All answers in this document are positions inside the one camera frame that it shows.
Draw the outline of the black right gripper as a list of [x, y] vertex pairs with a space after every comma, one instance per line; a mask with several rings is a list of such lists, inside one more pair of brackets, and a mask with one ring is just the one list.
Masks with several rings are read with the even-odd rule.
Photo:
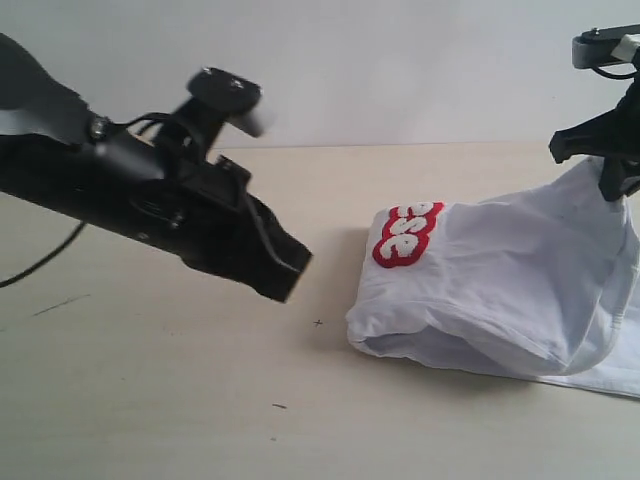
[[640, 189], [638, 89], [628, 89], [615, 111], [556, 131], [548, 148], [555, 163], [562, 164], [574, 155], [618, 155], [623, 146], [629, 160], [605, 158], [603, 161], [598, 187], [605, 201], [617, 201]]

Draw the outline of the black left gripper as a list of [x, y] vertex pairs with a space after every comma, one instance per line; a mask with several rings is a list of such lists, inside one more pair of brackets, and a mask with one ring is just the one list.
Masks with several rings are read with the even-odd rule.
[[176, 157], [120, 132], [71, 146], [1, 138], [1, 190], [179, 257], [188, 267], [285, 303], [312, 254], [248, 191], [226, 157]]

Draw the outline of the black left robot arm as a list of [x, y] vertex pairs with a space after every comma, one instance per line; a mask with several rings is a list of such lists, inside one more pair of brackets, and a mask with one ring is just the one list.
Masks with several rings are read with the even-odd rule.
[[3, 37], [1, 189], [285, 302], [311, 252], [249, 192], [248, 170], [208, 158], [226, 125], [262, 135], [262, 89], [212, 67], [187, 89], [170, 113], [117, 123]]

